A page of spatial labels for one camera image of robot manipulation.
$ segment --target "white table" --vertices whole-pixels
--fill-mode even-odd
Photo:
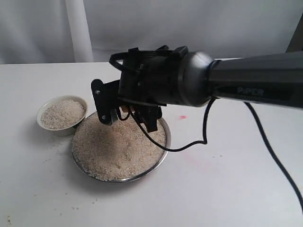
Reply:
[[[77,95],[88,102],[90,114],[91,81],[119,75],[108,63],[0,66],[1,227],[303,226],[296,195],[241,102],[216,101],[209,144],[169,153],[141,180],[111,185],[83,174],[71,159],[71,137],[40,129],[37,110],[54,97]],[[303,112],[254,106],[303,191]],[[172,148],[201,138],[204,109],[163,108]]]

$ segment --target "metal bowl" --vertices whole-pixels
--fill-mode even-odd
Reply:
[[[160,118],[159,119],[159,122],[160,124],[163,126],[164,128],[164,131],[165,131],[165,147],[167,148],[170,148],[170,141],[171,141],[171,137],[170,137],[170,130],[169,130],[169,127],[166,123],[166,121],[163,119],[163,118]],[[83,168],[82,166],[80,165],[80,163],[75,159],[74,157],[74,154],[73,152],[72,153],[72,158],[74,160],[74,162],[76,163],[76,165],[79,167],[80,170],[82,170],[82,172],[84,172],[86,175],[88,175],[89,177],[95,179],[95,180],[98,180],[98,181],[102,181],[102,180],[99,180],[93,176],[90,176]],[[151,168],[149,168],[148,170],[146,170],[145,172],[137,175],[137,176],[133,176],[133,177],[129,177],[129,178],[124,178],[124,179],[116,179],[116,180],[111,180],[111,181],[102,181],[102,182],[106,182],[106,183],[124,183],[124,182],[130,182],[130,181],[135,181],[135,180],[138,180],[139,178],[151,173],[153,170],[155,170],[162,162],[163,160],[165,159],[166,155],[167,155],[168,151],[163,151],[163,154],[161,156],[161,158],[159,159],[159,161],[154,164]]]

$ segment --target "rice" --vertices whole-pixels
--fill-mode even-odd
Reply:
[[[79,102],[62,100],[45,110],[41,123],[48,129],[64,129],[76,124],[84,114],[84,108]]]
[[[164,146],[164,128],[159,121],[157,126],[158,131],[149,135]],[[78,127],[72,140],[72,152],[76,162],[90,176],[111,181],[145,172],[159,161],[164,151],[146,138],[131,117],[106,126],[94,114]]]

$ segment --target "white wall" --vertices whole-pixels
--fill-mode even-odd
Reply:
[[[139,46],[216,58],[285,52],[302,0],[84,0],[95,61]],[[74,61],[64,0],[0,0],[0,63]]]

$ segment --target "white bowl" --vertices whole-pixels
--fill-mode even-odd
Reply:
[[[84,109],[83,117],[77,123],[75,123],[75,124],[73,124],[69,127],[63,128],[63,129],[48,129],[45,126],[43,126],[42,122],[41,122],[41,116],[45,112],[45,110],[47,110],[47,108],[50,107],[51,105],[56,104],[56,103],[58,103],[60,101],[63,101],[63,100],[73,100],[73,101],[79,102],[83,106],[83,109]],[[57,136],[66,136],[66,135],[70,135],[70,134],[75,133],[78,125],[83,121],[86,114],[87,114],[87,103],[85,102],[84,99],[82,99],[78,96],[61,96],[61,97],[53,98],[52,100],[45,103],[39,109],[39,111],[37,113],[37,123],[40,125],[41,128],[43,128],[45,130],[48,130],[48,131],[51,131],[52,133],[54,133]]]

